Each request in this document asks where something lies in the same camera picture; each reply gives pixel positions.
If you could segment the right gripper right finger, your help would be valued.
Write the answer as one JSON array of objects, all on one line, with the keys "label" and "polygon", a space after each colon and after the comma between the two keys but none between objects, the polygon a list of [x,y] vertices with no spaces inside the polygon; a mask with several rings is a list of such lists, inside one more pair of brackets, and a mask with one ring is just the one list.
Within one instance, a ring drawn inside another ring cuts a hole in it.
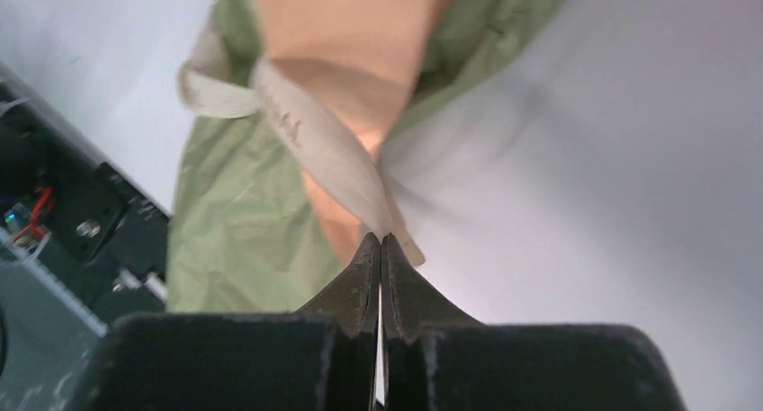
[{"label": "right gripper right finger", "polygon": [[381,243],[381,321],[388,410],[427,410],[426,353],[421,337],[434,329],[480,326],[412,266],[401,243]]}]

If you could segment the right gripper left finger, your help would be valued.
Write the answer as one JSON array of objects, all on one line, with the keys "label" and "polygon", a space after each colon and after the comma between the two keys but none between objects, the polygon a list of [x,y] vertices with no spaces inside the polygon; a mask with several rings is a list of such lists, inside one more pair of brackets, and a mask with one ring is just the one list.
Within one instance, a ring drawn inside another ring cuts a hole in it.
[{"label": "right gripper left finger", "polygon": [[375,396],[380,311],[380,249],[367,234],[349,265],[297,310],[328,322],[318,398],[323,410],[377,410]]}]

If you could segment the green pink flower bouquet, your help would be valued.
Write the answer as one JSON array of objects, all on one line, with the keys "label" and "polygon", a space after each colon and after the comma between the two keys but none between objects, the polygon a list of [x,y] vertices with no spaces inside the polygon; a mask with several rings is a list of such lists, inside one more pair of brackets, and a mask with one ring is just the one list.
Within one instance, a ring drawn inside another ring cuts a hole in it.
[{"label": "green pink flower bouquet", "polygon": [[[454,0],[427,43],[398,132],[414,127],[511,63],[564,0]],[[211,9],[233,80],[263,57],[253,5]],[[341,272],[298,175],[264,115],[196,115],[175,193],[167,249],[170,312],[294,310]]]}]

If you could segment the beige ribbon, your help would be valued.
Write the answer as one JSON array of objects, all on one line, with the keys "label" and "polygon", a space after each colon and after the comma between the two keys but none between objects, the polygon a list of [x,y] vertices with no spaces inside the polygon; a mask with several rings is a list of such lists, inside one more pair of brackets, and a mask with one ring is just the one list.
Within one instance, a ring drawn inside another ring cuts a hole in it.
[{"label": "beige ribbon", "polygon": [[351,130],[268,58],[253,64],[247,85],[235,83],[212,15],[181,65],[177,84],[182,102],[198,116],[264,115],[300,167],[338,204],[377,237],[394,235],[413,266],[425,262],[382,174]]}]

